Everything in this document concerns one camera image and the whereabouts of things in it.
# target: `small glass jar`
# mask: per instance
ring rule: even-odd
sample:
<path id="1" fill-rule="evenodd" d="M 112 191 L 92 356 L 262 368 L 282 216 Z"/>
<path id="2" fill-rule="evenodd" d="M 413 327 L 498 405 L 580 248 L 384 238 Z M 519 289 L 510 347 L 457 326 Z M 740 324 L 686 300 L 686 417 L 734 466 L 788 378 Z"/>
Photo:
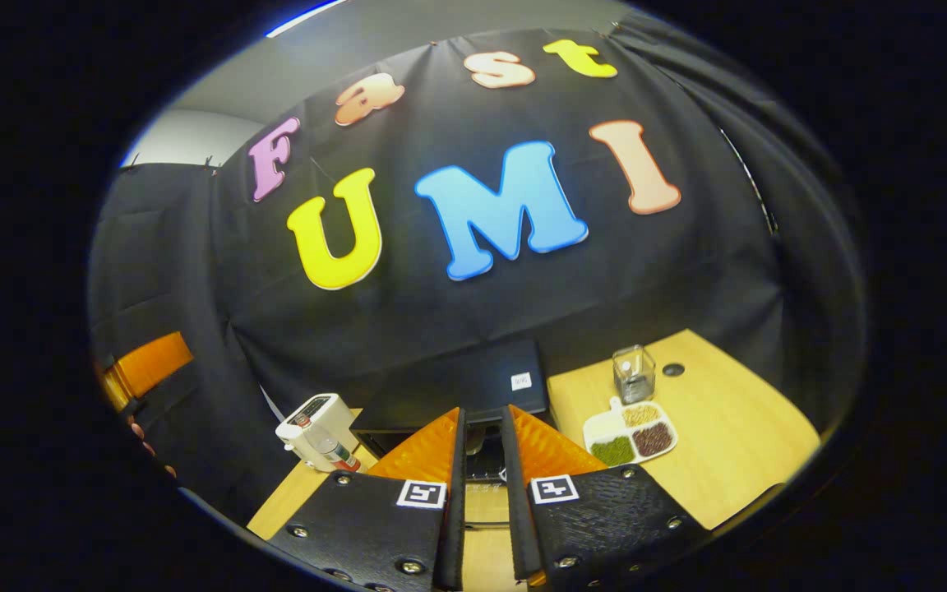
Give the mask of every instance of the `small glass jar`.
<path id="1" fill-rule="evenodd" d="M 632 345 L 612 354 L 612 378 L 624 405 L 651 400 L 657 386 L 657 363 L 642 345 Z"/>

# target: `foam letter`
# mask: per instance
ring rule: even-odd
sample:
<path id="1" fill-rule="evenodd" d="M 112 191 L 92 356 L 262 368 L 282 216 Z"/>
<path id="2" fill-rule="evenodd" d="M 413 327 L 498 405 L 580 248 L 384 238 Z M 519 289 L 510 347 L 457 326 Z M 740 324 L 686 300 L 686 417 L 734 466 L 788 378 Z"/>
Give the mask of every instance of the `foam letter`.
<path id="1" fill-rule="evenodd" d="M 525 213 L 533 225 L 529 247 L 555 251 L 587 238 L 587 224 L 572 215 L 553 172 L 550 142 L 524 142 L 503 155 L 503 179 L 496 194 L 459 166 L 445 166 L 414 185 L 433 202 L 451 248 L 448 277 L 460 281 L 492 269 L 492 254 L 477 246 L 474 229 L 507 259 L 518 258 Z"/>
<path id="2" fill-rule="evenodd" d="M 612 150 L 631 185 L 627 205 L 635 214 L 655 214 L 677 206 L 681 192 L 668 183 L 642 142 L 642 126 L 635 121 L 606 121 L 590 128 L 590 137 Z"/>
<path id="3" fill-rule="evenodd" d="M 335 104 L 342 105 L 342 109 L 335 114 L 335 123 L 349 125 L 357 123 L 367 117 L 373 109 L 382 109 L 384 106 L 395 104 L 404 94 L 404 86 L 397 86 L 394 77 L 380 72 L 358 81 L 348 89 L 343 90 Z"/>
<path id="4" fill-rule="evenodd" d="M 503 86 L 525 86 L 536 80 L 536 72 L 519 64 L 521 58 L 513 53 L 474 53 L 463 60 L 466 70 L 473 72 L 473 81 L 488 89 Z"/>
<path id="5" fill-rule="evenodd" d="M 287 134 L 298 130 L 298 118 L 289 117 L 270 135 L 258 140 L 248 154 L 255 160 L 255 201 L 283 184 L 284 173 L 275 169 L 275 164 L 284 164 L 290 158 L 290 140 Z"/>
<path id="6" fill-rule="evenodd" d="M 583 76 L 591 78 L 613 78 L 617 74 L 615 67 L 607 63 L 597 63 L 590 56 L 597 56 L 598 50 L 590 45 L 576 45 L 571 39 L 562 39 L 553 44 L 543 45 L 546 53 L 557 53 L 565 64 Z"/>
<path id="7" fill-rule="evenodd" d="M 342 289 L 357 284 L 379 262 L 382 233 L 369 188 L 374 178 L 372 169 L 360 169 L 335 184 L 335 197 L 345 199 L 349 221 L 357 237 L 349 255 L 335 258 L 327 248 L 324 224 L 320 221 L 326 203 L 324 198 L 316 196 L 306 201 L 287 217 L 287 228 L 294 232 L 305 275 L 317 288 Z"/>

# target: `white device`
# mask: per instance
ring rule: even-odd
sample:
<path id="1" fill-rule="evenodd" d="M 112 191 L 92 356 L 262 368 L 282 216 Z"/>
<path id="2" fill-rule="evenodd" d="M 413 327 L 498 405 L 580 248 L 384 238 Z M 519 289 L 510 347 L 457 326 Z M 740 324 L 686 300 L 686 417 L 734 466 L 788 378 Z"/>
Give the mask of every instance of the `white device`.
<path id="1" fill-rule="evenodd" d="M 283 449 L 297 454 L 306 465 L 326 473 L 337 469 L 322 454 L 313 450 L 308 442 L 305 442 L 302 429 L 298 427 L 298 421 L 294 419 L 299 413 L 305 413 L 309 418 L 309 423 L 327 430 L 327 433 L 337 439 L 349 452 L 357 449 L 357 438 L 353 432 L 349 431 L 349 426 L 352 426 L 357 416 L 349 411 L 349 407 L 346 407 L 337 393 L 321 393 L 305 401 L 275 429 L 275 434 L 284 443 Z"/>

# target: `white tray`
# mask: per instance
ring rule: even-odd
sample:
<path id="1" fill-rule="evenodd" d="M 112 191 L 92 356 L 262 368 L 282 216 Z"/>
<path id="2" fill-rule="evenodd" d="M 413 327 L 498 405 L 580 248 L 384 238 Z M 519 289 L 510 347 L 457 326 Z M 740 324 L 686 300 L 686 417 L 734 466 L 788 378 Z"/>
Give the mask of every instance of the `white tray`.
<path id="1" fill-rule="evenodd" d="M 647 423 L 640 423 L 638 426 L 628 428 L 626 421 L 623 419 L 624 409 L 638 409 L 639 407 L 651 407 L 656 409 L 658 417 L 647 421 Z M 612 397 L 609 400 L 609 408 L 608 411 L 591 416 L 590 419 L 583 422 L 583 448 L 586 449 L 587 452 L 590 452 L 590 447 L 595 445 L 595 443 L 612 442 L 620 436 L 626 436 L 627 441 L 631 443 L 631 450 L 635 453 L 635 458 L 631 460 L 631 462 L 644 462 L 650 460 L 650 458 L 655 458 L 661 454 L 670 452 L 673 447 L 677 445 L 677 431 L 674 430 L 672 420 L 670 420 L 668 414 L 664 413 L 664 409 L 653 401 L 639 401 L 635 402 L 635 404 L 623 405 L 620 402 L 620 397 Z M 635 444 L 635 432 L 652 428 L 657 423 L 662 423 L 668 427 L 672 443 L 658 453 L 651 456 L 642 456 L 638 452 L 638 445 Z"/>

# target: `grains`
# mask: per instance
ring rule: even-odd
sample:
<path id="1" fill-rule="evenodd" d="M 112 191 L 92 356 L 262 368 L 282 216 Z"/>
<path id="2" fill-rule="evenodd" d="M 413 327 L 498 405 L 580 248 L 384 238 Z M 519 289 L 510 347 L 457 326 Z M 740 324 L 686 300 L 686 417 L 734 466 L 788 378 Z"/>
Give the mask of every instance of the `grains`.
<path id="1" fill-rule="evenodd" d="M 634 434 L 635 445 L 642 456 L 653 456 L 668 449 L 672 443 L 672 435 L 665 423 L 657 423 L 647 430 L 639 430 Z"/>
<path id="2" fill-rule="evenodd" d="M 598 460 L 609 467 L 623 465 L 624 462 L 635 459 L 635 451 L 631 449 L 631 441 L 627 439 L 627 436 L 620 436 L 610 442 L 594 443 L 590 446 L 590 454 L 594 454 Z"/>
<path id="3" fill-rule="evenodd" d="M 638 407 L 623 410 L 623 420 L 627 422 L 628 428 L 649 423 L 657 417 L 660 417 L 660 412 L 652 405 L 638 405 Z"/>

